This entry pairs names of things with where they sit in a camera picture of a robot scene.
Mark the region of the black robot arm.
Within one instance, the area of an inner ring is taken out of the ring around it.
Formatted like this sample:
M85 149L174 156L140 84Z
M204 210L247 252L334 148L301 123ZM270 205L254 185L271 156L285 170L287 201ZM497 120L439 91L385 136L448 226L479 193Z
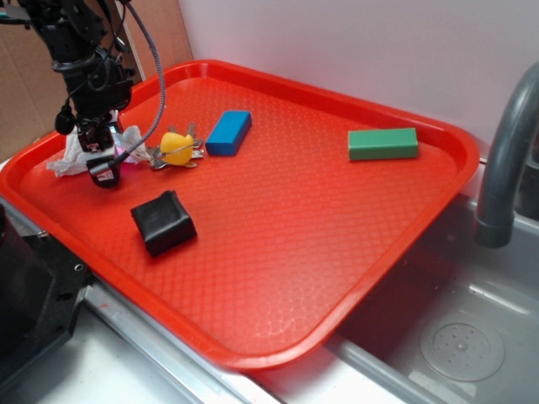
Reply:
M62 75L67 99L56 116L62 135L77 134L84 152L111 152L110 122L115 111L131 101L134 71L125 68L120 29L106 28L110 11L105 1L95 13L84 1L1 2L2 24L33 29L51 56L51 68Z

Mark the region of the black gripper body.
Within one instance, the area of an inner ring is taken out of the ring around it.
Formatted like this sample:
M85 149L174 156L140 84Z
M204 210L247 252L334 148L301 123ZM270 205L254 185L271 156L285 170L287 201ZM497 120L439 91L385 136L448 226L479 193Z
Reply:
M67 86L67 99L55 120L56 131L62 135L74 132L84 152L110 149L112 112L126 108L131 101L131 74L105 53L83 61L55 61L52 68Z

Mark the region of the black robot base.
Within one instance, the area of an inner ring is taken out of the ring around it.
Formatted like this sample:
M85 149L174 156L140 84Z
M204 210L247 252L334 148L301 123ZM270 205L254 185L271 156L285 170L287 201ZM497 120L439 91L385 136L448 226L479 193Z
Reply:
M22 236L1 208L1 389L72 335L88 265L52 235Z

